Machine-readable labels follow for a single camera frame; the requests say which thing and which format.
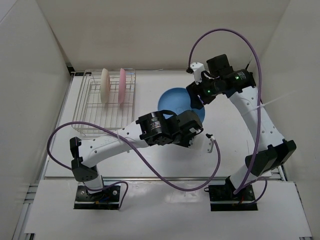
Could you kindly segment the blue plate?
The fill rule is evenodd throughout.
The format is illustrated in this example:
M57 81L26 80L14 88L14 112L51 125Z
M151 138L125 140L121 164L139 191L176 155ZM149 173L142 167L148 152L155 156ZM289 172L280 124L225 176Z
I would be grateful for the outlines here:
M189 93L182 87L175 87L165 91L158 100L157 110L169 110L177 115L184 111L192 110L198 115L202 123L204 122L206 115L204 106L201 109L191 107Z

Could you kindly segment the pink plate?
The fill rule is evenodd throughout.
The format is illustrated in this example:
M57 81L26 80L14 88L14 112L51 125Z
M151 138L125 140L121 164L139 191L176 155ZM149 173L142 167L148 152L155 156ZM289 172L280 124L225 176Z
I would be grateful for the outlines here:
M119 72L119 84L118 84L118 104L123 104L125 101L126 92L126 71L121 68Z

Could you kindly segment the cream plate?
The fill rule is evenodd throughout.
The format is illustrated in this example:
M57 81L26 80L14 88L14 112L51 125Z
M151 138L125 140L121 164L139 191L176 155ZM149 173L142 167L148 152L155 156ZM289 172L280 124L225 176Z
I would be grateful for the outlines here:
M109 101L110 92L110 74L106 68L102 69L100 78L100 99L102 104L107 104Z

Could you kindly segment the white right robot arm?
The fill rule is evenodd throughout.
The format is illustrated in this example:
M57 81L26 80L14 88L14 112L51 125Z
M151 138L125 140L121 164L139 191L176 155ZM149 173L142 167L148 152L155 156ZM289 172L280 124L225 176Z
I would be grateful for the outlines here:
M206 63L208 70L200 62L190 63L186 70L194 77L186 88L190 106L200 110L218 95L226 95L255 141L253 154L246 156L245 164L226 179L224 193L230 200L236 200L242 195L245 185L284 164L297 146L277 130L261 105L259 90L251 72L247 69L234 70L225 54Z

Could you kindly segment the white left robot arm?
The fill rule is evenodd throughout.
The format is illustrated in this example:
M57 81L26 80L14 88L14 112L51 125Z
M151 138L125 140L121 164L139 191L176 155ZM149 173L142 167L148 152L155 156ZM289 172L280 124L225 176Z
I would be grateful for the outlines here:
M154 145L174 144L189 148L195 136L202 131L202 121L192 110L180 114L170 110L151 112L101 137L89 140L71 138L71 170L76 181L87 188L87 194L93 200L100 200L105 188L98 163L124 152Z

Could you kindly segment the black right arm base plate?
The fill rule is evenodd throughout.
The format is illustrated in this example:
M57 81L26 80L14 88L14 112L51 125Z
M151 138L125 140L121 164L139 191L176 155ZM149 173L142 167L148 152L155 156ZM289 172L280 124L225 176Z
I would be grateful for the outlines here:
M209 185L204 188L209 194L212 212L257 211L257 203L252 185L246 186L236 195L225 185Z

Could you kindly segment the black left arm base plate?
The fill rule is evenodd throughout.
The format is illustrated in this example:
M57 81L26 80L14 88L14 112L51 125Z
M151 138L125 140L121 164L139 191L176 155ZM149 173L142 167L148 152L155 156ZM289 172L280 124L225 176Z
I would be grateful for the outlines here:
M76 210L119 210L120 195L120 183L95 193L89 193L87 188L82 183L79 183L73 208Z

